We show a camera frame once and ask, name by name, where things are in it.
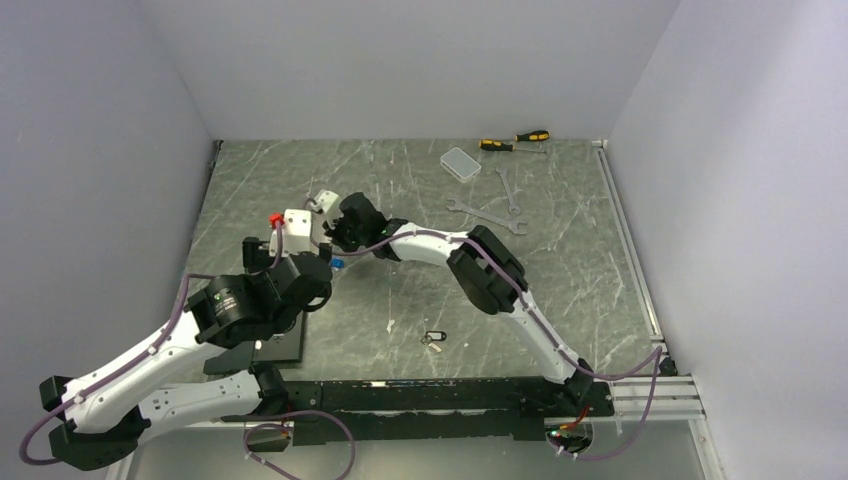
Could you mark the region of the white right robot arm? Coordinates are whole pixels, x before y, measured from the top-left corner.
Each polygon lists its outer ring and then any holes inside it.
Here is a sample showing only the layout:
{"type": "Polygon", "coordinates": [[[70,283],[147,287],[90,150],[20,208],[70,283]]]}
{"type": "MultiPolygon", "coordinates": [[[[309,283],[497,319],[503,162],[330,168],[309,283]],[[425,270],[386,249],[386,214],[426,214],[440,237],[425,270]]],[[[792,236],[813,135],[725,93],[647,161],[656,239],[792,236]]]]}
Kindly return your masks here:
{"type": "Polygon", "coordinates": [[[490,229],[451,232],[388,218],[361,192],[340,198],[322,190],[310,209],[323,216],[324,235],[347,255],[371,253],[448,268],[472,305],[503,319],[532,355],[542,377],[554,384],[550,392],[557,411],[574,415],[588,404],[594,371],[544,316],[525,268],[490,229]]]}

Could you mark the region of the black tagged key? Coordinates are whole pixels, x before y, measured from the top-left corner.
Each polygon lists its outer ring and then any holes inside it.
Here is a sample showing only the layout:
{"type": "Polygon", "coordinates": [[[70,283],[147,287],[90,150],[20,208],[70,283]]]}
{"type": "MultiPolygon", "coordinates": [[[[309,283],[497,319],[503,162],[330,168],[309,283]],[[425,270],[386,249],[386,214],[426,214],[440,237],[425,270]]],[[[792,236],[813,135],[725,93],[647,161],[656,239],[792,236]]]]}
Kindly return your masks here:
{"type": "Polygon", "coordinates": [[[423,345],[433,349],[436,352],[441,352],[442,349],[439,346],[439,344],[441,342],[444,342],[446,339],[447,339],[447,333],[446,332],[430,330],[430,331],[425,332],[425,334],[420,339],[420,342],[423,345]]]}

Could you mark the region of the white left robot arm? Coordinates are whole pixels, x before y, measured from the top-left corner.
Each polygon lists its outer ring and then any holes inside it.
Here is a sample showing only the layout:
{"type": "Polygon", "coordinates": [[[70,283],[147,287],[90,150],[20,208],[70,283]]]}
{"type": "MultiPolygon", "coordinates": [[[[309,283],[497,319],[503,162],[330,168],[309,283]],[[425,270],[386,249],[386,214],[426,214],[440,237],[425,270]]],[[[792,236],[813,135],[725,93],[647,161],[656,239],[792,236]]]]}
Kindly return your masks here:
{"type": "Polygon", "coordinates": [[[42,406],[59,419],[48,434],[51,463],[97,470],[143,442],[214,417],[279,417],[290,394],[273,367],[247,366],[209,384],[166,384],[189,367],[243,344],[290,331],[332,295],[331,248],[287,254],[254,273],[209,278],[156,332],[78,378],[52,376],[42,406]]]}

